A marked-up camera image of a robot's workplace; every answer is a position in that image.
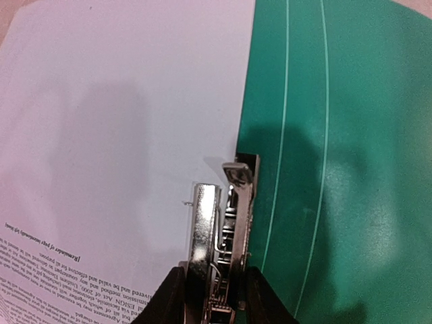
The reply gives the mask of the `folder spine metal clip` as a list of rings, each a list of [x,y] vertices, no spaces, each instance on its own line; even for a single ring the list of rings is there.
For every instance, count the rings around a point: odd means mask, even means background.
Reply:
[[[192,202],[192,237],[186,266],[185,323],[234,323],[246,308],[253,204],[260,157],[237,153],[223,163],[227,200],[215,184],[197,183]]]

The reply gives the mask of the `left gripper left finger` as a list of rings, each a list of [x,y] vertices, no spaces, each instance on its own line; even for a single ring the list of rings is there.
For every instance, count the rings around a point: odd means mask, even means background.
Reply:
[[[173,267],[150,302],[131,324],[184,323],[186,273],[183,267]]]

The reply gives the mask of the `green file folder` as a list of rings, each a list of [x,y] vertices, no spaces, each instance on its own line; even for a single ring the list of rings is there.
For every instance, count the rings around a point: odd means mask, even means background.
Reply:
[[[238,149],[301,323],[431,322],[430,1],[257,1]]]

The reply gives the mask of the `printed paper sheet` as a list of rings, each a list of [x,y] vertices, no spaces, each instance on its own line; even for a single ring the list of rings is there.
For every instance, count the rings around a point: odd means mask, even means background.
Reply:
[[[254,1],[1,2],[1,322],[130,323],[225,189]]]

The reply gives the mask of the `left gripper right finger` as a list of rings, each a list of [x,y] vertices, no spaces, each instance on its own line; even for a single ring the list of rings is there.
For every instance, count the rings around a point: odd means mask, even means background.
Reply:
[[[258,267],[246,270],[246,322],[249,324],[297,324]]]

